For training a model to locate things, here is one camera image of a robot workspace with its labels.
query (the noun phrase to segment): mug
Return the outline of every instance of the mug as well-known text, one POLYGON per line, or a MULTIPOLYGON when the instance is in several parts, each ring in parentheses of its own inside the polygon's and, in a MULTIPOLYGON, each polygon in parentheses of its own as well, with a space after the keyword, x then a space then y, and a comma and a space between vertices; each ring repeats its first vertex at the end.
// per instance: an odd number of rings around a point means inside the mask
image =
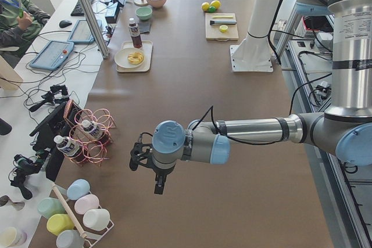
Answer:
POLYGON ((54 214, 49 218, 46 225, 46 229, 56 236, 67 229, 73 229, 75 227, 67 214, 54 214))
POLYGON ((84 179, 75 180, 67 189, 67 197, 70 200, 78 200, 79 198, 87 195, 91 187, 89 182, 84 179))
POLYGON ((39 202, 37 211, 46 219, 51 218, 54 214, 65 213, 60 201, 52 197, 47 197, 39 202))
POLYGON ((89 194, 81 197, 75 202, 75 212, 85 214, 89 209, 97 209, 99 207, 99 199, 96 195, 89 194))
POLYGON ((101 231, 110 223, 110 212, 106 209, 89 209, 83 216, 84 226, 101 231))
POLYGON ((8 227, 0 233, 0 247, 20 246, 26 239, 25 232, 15 227, 8 227))
POLYGON ((78 231, 67 229, 58 235, 56 245, 58 248, 83 248, 84 238, 78 231))

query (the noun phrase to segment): white desk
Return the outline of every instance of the white desk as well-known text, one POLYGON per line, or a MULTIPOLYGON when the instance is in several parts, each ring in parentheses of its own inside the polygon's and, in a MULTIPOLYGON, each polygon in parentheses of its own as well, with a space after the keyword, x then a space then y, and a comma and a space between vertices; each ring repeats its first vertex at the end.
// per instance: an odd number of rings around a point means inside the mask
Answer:
MULTIPOLYGON (((55 30, 72 30, 75 22, 79 19, 83 19, 83 17, 70 17, 70 12, 74 8, 76 2, 77 0, 64 0, 53 14, 48 24, 41 31, 41 34, 55 30), (73 24, 67 28, 60 28, 59 22, 64 19, 71 20, 73 24)), ((94 3, 92 7, 93 9, 96 9, 96 11, 103 9, 101 3, 94 3)), ((105 12, 96 15, 96 17, 102 20, 102 25, 105 27, 105 12)), ((42 35, 42 37, 46 39, 66 41, 69 34, 70 33, 67 32, 49 33, 42 35)), ((47 41, 45 39, 38 37, 28 52, 39 52, 46 43, 47 41)), ((96 43, 93 43, 88 47, 86 45, 75 45, 74 51, 82 52, 86 55, 85 59, 82 59, 84 58, 84 55, 80 55, 81 63, 79 66, 73 66, 78 62, 78 59, 76 58, 78 53, 71 53, 67 59, 68 62, 63 65, 63 69, 70 67, 75 67, 75 69, 56 70, 55 72, 58 74, 42 83, 40 89, 48 91, 50 90, 49 87, 51 85, 59 83, 65 84, 70 94, 75 92, 72 94, 71 98, 73 98, 80 107, 84 107, 87 101, 88 93, 93 86, 96 72, 99 70, 99 67, 102 63, 102 55, 98 51, 96 43)), ((27 69, 26 65, 34 57, 34 54, 25 55, 15 68, 17 73, 24 79, 24 82, 40 80, 45 74, 50 73, 33 69, 35 72, 38 72, 37 74, 27 69)), ((32 84, 24 83, 21 85, 21 89, 26 91, 37 85, 38 82, 32 84)), ((39 91, 33 95, 33 102, 41 101, 41 95, 44 93, 44 91, 39 91)), ((0 97, 19 96, 21 94, 22 91, 19 89, 17 91, 4 91, 3 89, 0 89, 0 97)), ((45 172, 43 171, 39 172, 38 174, 29 175, 26 179, 25 186, 33 193, 33 198, 30 200, 25 200, 22 197, 19 189, 12 187, 8 180, 8 174, 14 167, 12 162, 16 154, 22 154, 25 157, 35 155, 35 152, 32 150, 32 146, 30 145, 30 143, 33 141, 33 138, 29 136, 29 133, 36 127, 37 124, 30 118, 28 110, 23 106, 26 98, 26 95, 23 95, 21 97, 0 99, 0 117, 13 127, 13 130, 10 134, 0 136, 0 196, 8 195, 15 202, 25 202, 25 207, 21 211, 16 211, 13 209, 13 207, 0 208, 0 220, 2 220, 0 224, 0 231, 9 226, 18 227, 25 231, 27 234, 27 241, 25 244, 19 246, 20 248, 28 247, 28 244, 34 235, 37 224, 40 220, 40 215, 37 212, 37 205, 42 199, 48 197, 51 192, 51 182, 45 178, 45 172)), ((31 113, 31 115, 38 121, 38 123, 40 123, 48 115, 48 109, 50 110, 51 107, 43 105, 36 112, 31 113)))

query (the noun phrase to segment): computer mouse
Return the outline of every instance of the computer mouse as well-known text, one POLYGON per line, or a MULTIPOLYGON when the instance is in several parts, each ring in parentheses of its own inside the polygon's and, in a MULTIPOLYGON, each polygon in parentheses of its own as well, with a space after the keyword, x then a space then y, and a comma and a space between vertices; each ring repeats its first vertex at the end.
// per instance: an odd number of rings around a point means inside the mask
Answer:
POLYGON ((72 24, 72 21, 70 21, 70 20, 61 20, 59 22, 59 27, 60 28, 65 28, 67 26, 70 26, 71 24, 72 24))

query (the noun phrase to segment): hand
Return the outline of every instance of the hand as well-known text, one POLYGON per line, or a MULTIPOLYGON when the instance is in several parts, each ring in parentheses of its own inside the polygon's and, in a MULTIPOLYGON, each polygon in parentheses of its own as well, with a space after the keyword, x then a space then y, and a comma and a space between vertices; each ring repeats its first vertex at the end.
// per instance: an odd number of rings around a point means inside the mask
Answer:
POLYGON ((31 25, 31 23, 33 23, 32 17, 26 12, 23 12, 22 18, 17 17, 17 21, 18 27, 21 28, 23 31, 25 31, 31 25))

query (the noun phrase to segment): bottle cap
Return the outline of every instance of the bottle cap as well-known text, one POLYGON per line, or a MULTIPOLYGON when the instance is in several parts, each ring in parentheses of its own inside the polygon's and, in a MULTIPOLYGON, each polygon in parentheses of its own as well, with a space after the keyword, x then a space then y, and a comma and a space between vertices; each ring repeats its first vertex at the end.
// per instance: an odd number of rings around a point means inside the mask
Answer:
POLYGON ((87 120, 87 119, 84 119, 83 122, 81 123, 81 125, 84 128, 88 128, 91 125, 91 122, 89 120, 87 120))
POLYGON ((54 137, 54 142, 55 143, 61 143, 61 142, 63 142, 63 137, 60 136, 60 135, 55 136, 54 137))

